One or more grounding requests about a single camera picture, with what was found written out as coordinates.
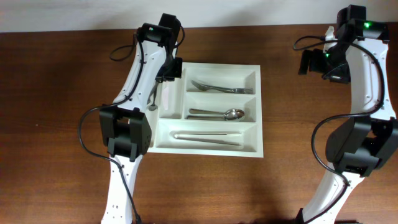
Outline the small steel teaspoon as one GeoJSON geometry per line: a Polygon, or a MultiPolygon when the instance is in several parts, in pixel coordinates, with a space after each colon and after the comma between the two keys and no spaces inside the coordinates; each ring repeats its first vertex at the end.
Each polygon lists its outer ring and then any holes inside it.
{"type": "Polygon", "coordinates": [[[153,88],[150,91],[149,97],[147,99],[147,104],[149,104],[151,102],[151,98],[153,97],[153,94],[157,91],[157,87],[158,87],[159,83],[155,82],[153,88]]]}

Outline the steel fork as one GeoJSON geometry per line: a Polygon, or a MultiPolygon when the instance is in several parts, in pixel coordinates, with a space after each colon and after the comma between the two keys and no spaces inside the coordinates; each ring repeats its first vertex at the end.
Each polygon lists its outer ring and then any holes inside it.
{"type": "Polygon", "coordinates": [[[252,88],[226,88],[220,86],[205,85],[209,90],[221,91],[224,93],[236,93],[236,94],[253,94],[254,90],[252,88]]]}
{"type": "Polygon", "coordinates": [[[224,88],[224,87],[218,87],[218,86],[211,86],[211,85],[205,85],[198,83],[194,80],[191,81],[192,85],[197,87],[201,91],[208,91],[208,90],[216,90],[224,93],[238,93],[237,90],[232,89],[232,88],[224,88]]]}

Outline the small dark steel spoon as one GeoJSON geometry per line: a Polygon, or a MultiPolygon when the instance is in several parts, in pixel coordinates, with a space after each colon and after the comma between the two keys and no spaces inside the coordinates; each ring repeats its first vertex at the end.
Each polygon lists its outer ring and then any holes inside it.
{"type": "Polygon", "coordinates": [[[157,90],[155,90],[153,92],[153,99],[152,99],[152,104],[148,106],[148,110],[149,111],[155,111],[158,106],[156,105],[155,101],[156,101],[156,97],[157,97],[157,90]]]}

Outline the steel tablespoon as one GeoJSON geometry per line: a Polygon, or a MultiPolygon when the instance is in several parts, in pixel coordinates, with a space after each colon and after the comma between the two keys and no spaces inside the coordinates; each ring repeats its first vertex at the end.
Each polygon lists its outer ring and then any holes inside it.
{"type": "Polygon", "coordinates": [[[194,116],[227,116],[227,117],[245,116],[245,112],[241,109],[229,109],[225,112],[219,112],[219,111],[198,110],[190,108],[188,112],[189,115],[194,115],[194,116]]]}
{"type": "Polygon", "coordinates": [[[242,116],[242,117],[227,117],[227,116],[194,116],[194,115],[188,115],[186,117],[186,119],[240,122],[240,121],[243,121],[245,119],[245,116],[242,116]]]}

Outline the pink plastic knife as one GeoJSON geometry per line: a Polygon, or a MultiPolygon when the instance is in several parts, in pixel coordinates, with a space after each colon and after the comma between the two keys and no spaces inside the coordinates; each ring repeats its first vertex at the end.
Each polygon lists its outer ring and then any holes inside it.
{"type": "Polygon", "coordinates": [[[169,109],[169,84],[167,82],[162,84],[162,100],[161,105],[164,110],[169,109]]]}

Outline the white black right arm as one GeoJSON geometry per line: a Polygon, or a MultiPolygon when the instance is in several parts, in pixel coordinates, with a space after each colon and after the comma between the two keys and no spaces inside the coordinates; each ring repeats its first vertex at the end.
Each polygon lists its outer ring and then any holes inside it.
{"type": "Polygon", "coordinates": [[[369,21],[364,6],[338,12],[336,26],[316,44],[301,48],[299,74],[351,87],[351,110],[326,141],[326,170],[311,201],[301,208],[296,223],[334,223],[354,188],[382,168],[397,149],[397,116],[391,105],[386,59],[386,23],[369,21]]]}

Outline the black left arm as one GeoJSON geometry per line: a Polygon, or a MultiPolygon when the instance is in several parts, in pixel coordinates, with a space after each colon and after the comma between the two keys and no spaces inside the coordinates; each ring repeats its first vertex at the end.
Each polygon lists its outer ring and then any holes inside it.
{"type": "Polygon", "coordinates": [[[140,223],[131,202],[139,164],[147,152],[152,130],[145,115],[150,96],[162,82],[182,76],[176,56],[182,25],[176,16],[162,14],[155,24],[143,24],[134,40],[136,56],[126,82],[111,106],[99,111],[111,175],[102,223],[140,223]]]}

